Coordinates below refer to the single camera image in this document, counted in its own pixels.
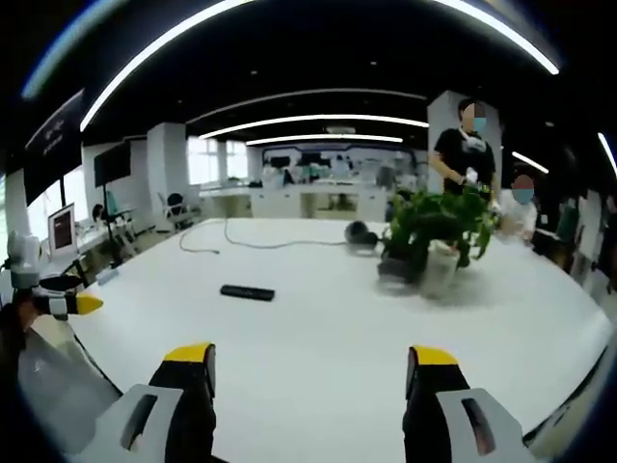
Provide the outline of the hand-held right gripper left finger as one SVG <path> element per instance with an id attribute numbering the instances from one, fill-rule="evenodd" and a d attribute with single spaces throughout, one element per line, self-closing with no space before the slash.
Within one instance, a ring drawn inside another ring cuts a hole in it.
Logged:
<path id="1" fill-rule="evenodd" d="M 168 353 L 95 422 L 87 462 L 211 462 L 216 429 L 215 345 Z"/>

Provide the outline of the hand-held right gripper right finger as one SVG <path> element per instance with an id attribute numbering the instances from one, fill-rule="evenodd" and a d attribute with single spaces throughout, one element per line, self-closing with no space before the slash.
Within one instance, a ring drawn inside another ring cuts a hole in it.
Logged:
<path id="1" fill-rule="evenodd" d="M 402 420 L 407 462 L 534 462 L 519 422 L 486 390 L 473 388 L 457 360 L 409 348 Z"/>

